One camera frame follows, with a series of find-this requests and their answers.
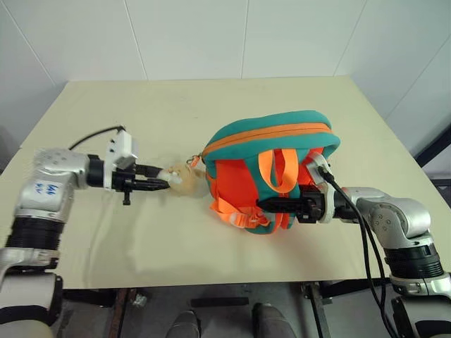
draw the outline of gray shoe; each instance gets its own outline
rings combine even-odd
[[[200,322],[194,311],[183,311],[174,320],[166,338],[200,338]]]
[[[254,338],[296,338],[289,322],[271,304],[255,304],[252,322]]]

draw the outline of orange backpack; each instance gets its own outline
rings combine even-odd
[[[239,120],[220,129],[202,152],[219,217],[255,234],[289,229],[294,214],[265,213],[257,201],[298,199],[300,185],[313,184],[306,169],[310,152],[328,157],[340,144],[329,120],[317,111],[292,111]]]

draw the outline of wire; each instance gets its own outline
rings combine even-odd
[[[348,197],[348,195],[346,195],[346,193],[337,184],[333,175],[330,174],[329,172],[325,171],[324,168],[322,168],[322,167],[319,167],[319,173],[324,178],[324,180],[327,181],[328,183],[330,183],[330,185],[332,185],[332,187],[336,190],[336,192],[338,192],[341,195],[341,197],[346,201],[346,203],[354,211],[354,213],[357,217],[357,220],[359,221],[360,232],[362,235],[363,250],[364,250],[365,273],[366,273],[366,279],[368,281],[369,289],[371,290],[373,298],[379,307],[379,311],[381,312],[382,322],[383,322],[386,330],[388,331],[388,334],[392,338],[398,338],[398,335],[397,335],[395,329],[393,328],[393,325],[390,322],[390,319],[388,318],[387,313],[385,312],[385,300],[386,300],[386,296],[387,296],[387,290],[385,287],[385,272],[383,269],[381,255],[379,254],[378,247],[376,246],[376,241],[374,240],[374,237],[373,237],[373,232],[371,231],[369,224],[364,219],[364,217],[360,213],[357,206],[351,201],[351,199]],[[366,238],[367,235],[371,242],[371,248],[373,249],[374,255],[376,256],[376,260],[378,262],[379,273],[381,275],[381,299],[380,300],[377,296],[376,288],[374,287],[373,278],[371,276],[371,269],[370,269],[370,265],[369,265],[368,240]]]
[[[98,132],[93,132],[92,134],[89,134],[86,137],[83,137],[82,139],[79,139],[78,141],[76,141],[76,143],[74,143],[72,146],[69,147],[69,150],[73,150],[75,147],[77,147],[84,141],[90,139],[91,137],[94,137],[94,136],[97,136],[100,134],[104,134],[105,132],[110,132],[112,130],[117,130],[118,132],[120,132],[121,130],[125,130],[125,128],[122,125],[117,125],[115,127],[110,127],[110,128],[99,130]]]

